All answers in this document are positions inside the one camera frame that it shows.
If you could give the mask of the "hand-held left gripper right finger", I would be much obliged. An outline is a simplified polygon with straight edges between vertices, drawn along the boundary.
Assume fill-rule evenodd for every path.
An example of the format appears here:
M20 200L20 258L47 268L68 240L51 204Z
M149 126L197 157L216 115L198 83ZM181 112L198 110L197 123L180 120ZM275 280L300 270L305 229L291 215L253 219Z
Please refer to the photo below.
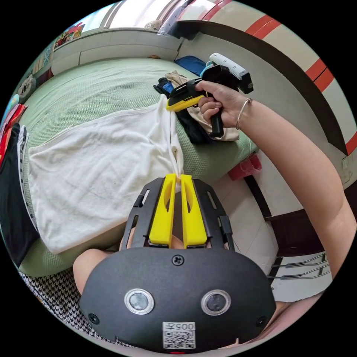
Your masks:
M181 175L181 207L184 248L204 246L206 230L192 176Z

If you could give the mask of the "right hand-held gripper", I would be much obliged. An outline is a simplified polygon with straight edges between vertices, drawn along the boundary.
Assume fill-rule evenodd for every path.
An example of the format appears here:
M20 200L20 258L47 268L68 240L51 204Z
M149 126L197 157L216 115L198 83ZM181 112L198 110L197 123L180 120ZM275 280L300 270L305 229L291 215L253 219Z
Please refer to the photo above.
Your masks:
M213 97L206 91L196 89L196 85L201 81L218 83L236 90L239 83L239 80L230 72L228 67L213 66L203 73L203 77L189 80L175 88L169 95L166 109L171 112L180 112L190 107L197 107L202 97Z

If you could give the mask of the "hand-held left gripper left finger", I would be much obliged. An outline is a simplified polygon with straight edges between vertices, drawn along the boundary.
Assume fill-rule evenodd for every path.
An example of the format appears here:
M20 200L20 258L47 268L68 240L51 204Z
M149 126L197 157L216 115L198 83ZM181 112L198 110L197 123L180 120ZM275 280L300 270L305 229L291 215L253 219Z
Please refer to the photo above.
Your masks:
M152 245L171 247L175 193L176 174L168 174L164 178L151 224L149 241Z

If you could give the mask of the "person's right hand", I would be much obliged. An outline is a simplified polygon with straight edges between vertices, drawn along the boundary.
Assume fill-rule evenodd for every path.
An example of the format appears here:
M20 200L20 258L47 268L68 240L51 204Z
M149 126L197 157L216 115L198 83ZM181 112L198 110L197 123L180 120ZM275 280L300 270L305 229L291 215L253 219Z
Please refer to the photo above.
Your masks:
M212 95L203 97L198 102L198 107L206 122L211 123L213 116L220 114L225 128L239 128L243 112L252 99L244 97L227 86L209 81L199 82L195 85L195 89Z

